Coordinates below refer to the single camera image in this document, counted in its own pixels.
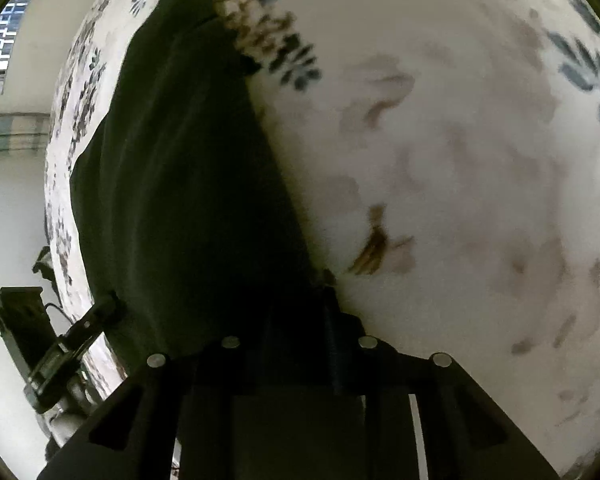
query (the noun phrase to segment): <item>screw head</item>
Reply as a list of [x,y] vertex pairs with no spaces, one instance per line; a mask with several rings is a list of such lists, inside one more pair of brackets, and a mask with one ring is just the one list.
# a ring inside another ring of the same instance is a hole
[[360,348],[372,350],[378,346],[378,339],[370,335],[363,335],[362,337],[358,338],[358,344],[360,345]]
[[454,361],[449,354],[445,354],[444,352],[433,354],[432,359],[433,362],[441,368],[447,368],[451,366],[451,363]]
[[222,348],[227,348],[228,350],[234,350],[240,346],[240,339],[235,335],[228,335],[224,339],[222,339]]
[[146,363],[149,366],[149,368],[160,368],[164,366],[166,362],[167,358],[163,354],[150,355],[146,360]]

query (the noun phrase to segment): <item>white wall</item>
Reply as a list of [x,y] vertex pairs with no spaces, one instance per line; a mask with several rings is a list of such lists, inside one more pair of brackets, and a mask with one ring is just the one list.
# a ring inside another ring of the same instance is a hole
[[49,113],[56,78],[94,0],[31,0],[0,95],[0,114]]
[[[44,155],[0,153],[0,287],[44,286],[31,272],[46,245],[43,198]],[[24,381],[0,338],[0,455],[20,480],[33,480],[45,465],[47,439],[22,389]]]

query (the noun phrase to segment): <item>black cloth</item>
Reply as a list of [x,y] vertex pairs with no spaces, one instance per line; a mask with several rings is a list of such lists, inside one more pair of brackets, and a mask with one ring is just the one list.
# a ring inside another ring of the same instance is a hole
[[106,331],[133,371],[250,322],[312,268],[211,0],[160,0],[133,37],[110,109],[75,163],[72,209],[94,297],[126,311]]

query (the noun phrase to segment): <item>floral bedspread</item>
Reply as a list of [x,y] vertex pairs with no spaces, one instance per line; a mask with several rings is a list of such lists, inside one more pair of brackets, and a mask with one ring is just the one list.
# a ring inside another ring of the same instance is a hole
[[[58,79],[46,220],[158,0],[97,0]],[[600,450],[600,20],[586,0],[214,0],[314,264],[399,351],[454,355],[565,478]],[[124,371],[100,339],[104,395]]]

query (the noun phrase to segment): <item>white strip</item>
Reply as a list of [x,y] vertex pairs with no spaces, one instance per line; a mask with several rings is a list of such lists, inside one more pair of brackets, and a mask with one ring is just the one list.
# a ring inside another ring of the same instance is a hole
[[416,437],[416,452],[418,453],[418,472],[420,480],[429,480],[429,470],[427,469],[427,454],[424,449],[424,435],[422,434],[422,423],[420,422],[420,410],[418,409],[418,399],[414,394],[409,394],[409,404],[411,406],[411,418],[413,419],[413,434]]

